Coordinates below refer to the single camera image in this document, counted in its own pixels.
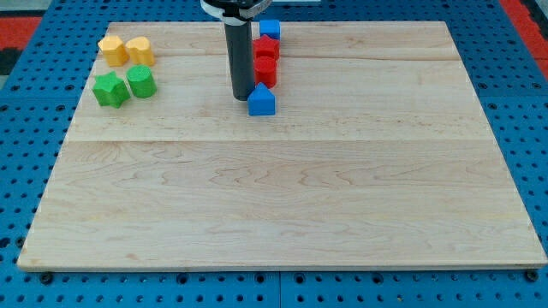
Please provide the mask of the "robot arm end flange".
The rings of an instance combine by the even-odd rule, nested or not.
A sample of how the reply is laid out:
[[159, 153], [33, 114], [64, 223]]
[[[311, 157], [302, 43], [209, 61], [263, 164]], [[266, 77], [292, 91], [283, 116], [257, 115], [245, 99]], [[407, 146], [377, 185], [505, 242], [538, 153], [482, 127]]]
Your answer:
[[272, 0], [200, 0], [201, 8], [229, 26], [242, 26], [267, 10]]

